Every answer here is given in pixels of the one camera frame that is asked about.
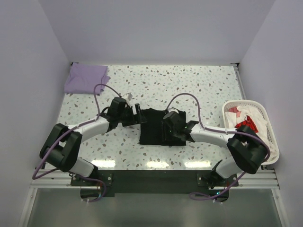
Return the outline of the black t shirt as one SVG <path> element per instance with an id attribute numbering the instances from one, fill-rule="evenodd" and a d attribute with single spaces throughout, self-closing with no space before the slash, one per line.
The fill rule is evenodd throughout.
<path id="1" fill-rule="evenodd" d="M 169 128 L 163 122 L 168 112 L 152 108 L 142 110 L 147 122 L 140 125 L 140 145 L 185 146 L 186 142 L 169 134 Z"/>

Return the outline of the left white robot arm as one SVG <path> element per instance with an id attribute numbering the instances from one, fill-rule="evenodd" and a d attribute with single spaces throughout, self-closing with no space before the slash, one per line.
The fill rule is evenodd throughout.
<path id="1" fill-rule="evenodd" d="M 42 163 L 47 162 L 62 172 L 81 175 L 86 185 L 94 185 L 98 181 L 98 168 L 78 157 L 81 144 L 97 135 L 110 132 L 118 124 L 127 127 L 146 123 L 139 104 L 135 104 L 135 110 L 136 113 L 127 99 L 115 97 L 111 105 L 98 113 L 95 119 L 69 126 L 56 124 L 40 151 Z"/>

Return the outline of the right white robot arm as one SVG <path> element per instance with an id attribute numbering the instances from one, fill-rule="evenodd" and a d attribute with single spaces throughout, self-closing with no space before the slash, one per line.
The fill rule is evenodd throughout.
<path id="1" fill-rule="evenodd" d="M 247 125 L 237 129 L 202 126 L 197 121 L 186 122 L 177 112 L 167 113 L 162 120 L 169 138 L 204 142 L 229 150 L 231 157 L 220 160 L 212 170 L 201 176 L 209 187 L 223 185 L 229 177 L 241 171 L 255 174 L 270 156 L 266 143 Z"/>

